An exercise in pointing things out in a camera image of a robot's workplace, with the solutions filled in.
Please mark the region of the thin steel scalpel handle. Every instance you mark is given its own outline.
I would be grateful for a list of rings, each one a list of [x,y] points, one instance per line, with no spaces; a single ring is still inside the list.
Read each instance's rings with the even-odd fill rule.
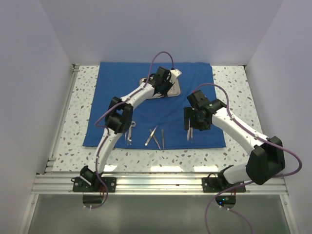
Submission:
[[[193,143],[193,128],[190,128],[190,140]]]

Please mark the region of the stainless steel instrument tray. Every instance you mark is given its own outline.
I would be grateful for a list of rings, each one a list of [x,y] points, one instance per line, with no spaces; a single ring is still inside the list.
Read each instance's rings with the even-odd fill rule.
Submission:
[[[167,97],[177,97],[181,94],[181,88],[178,79],[175,81],[173,86],[170,88],[170,90],[167,93]],[[155,96],[151,97],[151,99],[155,98],[162,98],[164,95],[156,94]]]

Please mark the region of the broad steel tweezers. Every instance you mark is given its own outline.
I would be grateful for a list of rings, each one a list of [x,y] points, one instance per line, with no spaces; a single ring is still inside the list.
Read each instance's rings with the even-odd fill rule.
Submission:
[[[187,141],[190,140],[190,120],[188,119]]]

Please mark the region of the blue surgical drape cloth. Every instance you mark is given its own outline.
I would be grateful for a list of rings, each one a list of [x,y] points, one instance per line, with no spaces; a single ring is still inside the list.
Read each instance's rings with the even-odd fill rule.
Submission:
[[[139,86],[139,81],[148,75],[148,63],[101,62],[92,102],[89,123],[83,142],[84,147],[97,147],[103,128],[95,122],[108,110],[113,97],[122,97]],[[223,131],[211,126],[207,131],[193,131],[193,140],[187,140],[184,130],[183,109],[190,104],[187,96],[201,84],[203,93],[209,100],[216,99],[212,67],[208,63],[175,63],[174,67],[182,72],[178,81],[181,93],[177,97],[148,99],[133,112],[136,126],[132,129],[132,144],[127,145],[120,138],[116,148],[157,149],[154,142],[145,146],[150,130],[155,129],[158,140],[164,137],[166,150],[177,149],[214,149],[226,147]]]

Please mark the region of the angled steel tweezers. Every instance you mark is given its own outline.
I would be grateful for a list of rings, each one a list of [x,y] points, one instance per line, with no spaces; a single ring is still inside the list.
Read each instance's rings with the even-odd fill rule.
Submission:
[[[149,142],[150,142],[151,138],[153,137],[156,129],[157,129],[157,126],[153,130],[150,131],[150,135],[149,135],[149,137],[147,138],[147,140],[146,140],[146,142],[144,144],[145,146],[147,146],[149,144]]]

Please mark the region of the thin steel tweezers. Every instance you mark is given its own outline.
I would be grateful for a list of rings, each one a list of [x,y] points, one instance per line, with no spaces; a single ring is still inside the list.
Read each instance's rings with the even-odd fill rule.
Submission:
[[[159,144],[159,142],[158,142],[158,140],[157,140],[157,138],[156,138],[156,136],[155,136],[154,133],[153,133],[152,137],[153,137],[153,139],[154,139],[154,141],[155,141],[157,147],[159,148],[159,150],[161,150],[160,144]]]

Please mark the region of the steel surgical scissors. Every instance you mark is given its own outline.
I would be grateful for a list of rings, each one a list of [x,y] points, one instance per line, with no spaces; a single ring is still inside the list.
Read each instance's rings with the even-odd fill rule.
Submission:
[[[130,127],[128,129],[128,138],[127,138],[127,144],[131,145],[132,144],[132,129],[136,126],[136,122],[135,121],[131,121]]]

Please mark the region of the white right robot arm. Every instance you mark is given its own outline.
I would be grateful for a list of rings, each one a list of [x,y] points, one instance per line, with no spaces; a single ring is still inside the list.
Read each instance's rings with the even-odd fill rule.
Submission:
[[[262,185],[285,169],[282,141],[248,126],[228,110],[228,106],[215,99],[209,101],[201,90],[188,95],[190,107],[184,108],[184,128],[206,131],[211,125],[233,138],[249,155],[248,162],[230,165],[221,170],[213,183],[222,191],[229,191],[236,183],[251,180]]]

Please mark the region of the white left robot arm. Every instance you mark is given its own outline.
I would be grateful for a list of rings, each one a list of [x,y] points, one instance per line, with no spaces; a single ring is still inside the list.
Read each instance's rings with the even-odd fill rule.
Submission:
[[[96,192],[106,186],[100,178],[100,174],[103,172],[108,156],[116,142],[130,128],[133,110],[147,99],[157,95],[167,96],[168,91],[180,75],[181,72],[178,69],[167,70],[159,67],[151,78],[147,77],[146,81],[142,82],[132,92],[121,98],[114,97],[111,100],[109,109],[97,121],[99,123],[103,119],[105,123],[95,155],[80,171],[79,178],[88,190]]]

